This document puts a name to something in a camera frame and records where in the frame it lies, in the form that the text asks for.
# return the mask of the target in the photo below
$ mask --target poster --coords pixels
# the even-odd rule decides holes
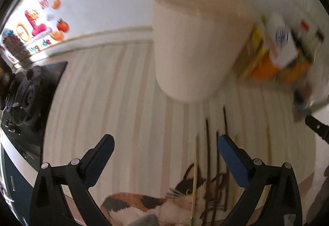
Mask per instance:
[[[18,63],[65,39],[70,30],[60,17],[61,0],[22,0],[0,37],[2,53]]]

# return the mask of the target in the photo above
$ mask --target cat eye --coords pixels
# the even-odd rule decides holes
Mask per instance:
[[[185,194],[186,194],[187,196],[192,195],[192,190],[191,190],[191,189],[187,189]]]

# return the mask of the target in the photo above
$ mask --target wooden skewer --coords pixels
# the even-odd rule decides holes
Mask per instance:
[[[224,125],[225,125],[225,134],[228,135],[228,127],[227,127],[227,117],[226,117],[226,107],[223,106],[223,114],[224,114]],[[226,174],[225,174],[225,202],[224,202],[224,212],[227,210],[227,204],[228,204],[228,186],[230,182],[230,175],[229,175],[229,169],[226,165]]]
[[[208,205],[209,205],[209,189],[210,189],[210,135],[209,135],[209,122],[206,119],[206,134],[207,134],[207,180],[206,180],[206,203],[205,214],[203,215],[202,225],[207,222]]]
[[[220,196],[218,196],[219,191],[219,151],[218,151],[218,139],[219,139],[219,131],[216,131],[216,150],[217,150],[217,157],[216,157],[216,185],[215,185],[215,201],[214,201],[214,207],[213,207],[213,216],[211,218],[211,224],[210,226],[215,225],[215,219],[216,219],[216,212],[217,212],[217,204],[218,201],[220,201]]]
[[[191,223],[190,226],[194,224],[194,214],[195,214],[195,201],[196,201],[196,186],[198,181],[198,165],[199,165],[199,136],[195,138],[195,159],[194,159],[194,175],[193,175],[193,191],[192,191],[192,209],[191,209]]]

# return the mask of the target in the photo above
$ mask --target orange fruit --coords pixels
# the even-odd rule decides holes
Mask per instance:
[[[60,7],[60,5],[61,5],[60,0],[53,0],[53,4],[51,5],[51,7],[53,9],[58,9]]]
[[[64,32],[61,30],[51,32],[49,35],[55,41],[62,41],[64,39]]]

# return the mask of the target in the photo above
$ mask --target black appliance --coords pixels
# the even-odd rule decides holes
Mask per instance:
[[[0,57],[0,110],[2,110],[6,104],[6,97],[13,78],[14,74],[11,68],[6,64],[4,59]]]
[[[7,190],[14,202],[15,212],[23,225],[29,225],[30,205],[33,187],[16,168],[6,151],[4,151],[4,167],[7,178]]]
[[[2,115],[4,133],[35,169],[42,162],[51,103],[67,62],[35,66],[14,75]]]

